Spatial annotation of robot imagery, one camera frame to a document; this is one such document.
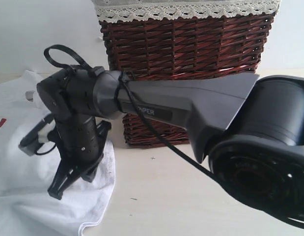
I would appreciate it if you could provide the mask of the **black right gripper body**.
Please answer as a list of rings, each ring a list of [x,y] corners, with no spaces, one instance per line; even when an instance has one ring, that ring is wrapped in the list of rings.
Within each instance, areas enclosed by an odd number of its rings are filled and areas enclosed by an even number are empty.
[[[55,144],[60,163],[48,194],[62,199],[63,192],[79,178],[86,182],[95,179],[97,167],[104,156],[104,147],[111,123],[88,119],[84,122],[56,122]]]

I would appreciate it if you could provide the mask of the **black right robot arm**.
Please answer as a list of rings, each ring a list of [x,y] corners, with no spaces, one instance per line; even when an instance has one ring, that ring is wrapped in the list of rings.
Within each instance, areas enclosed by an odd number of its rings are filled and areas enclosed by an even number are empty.
[[[61,199],[92,181],[110,119],[136,114],[186,130],[182,157],[237,201],[304,229],[304,78],[240,73],[208,80],[136,81],[126,72],[62,69],[37,84],[55,118]]]

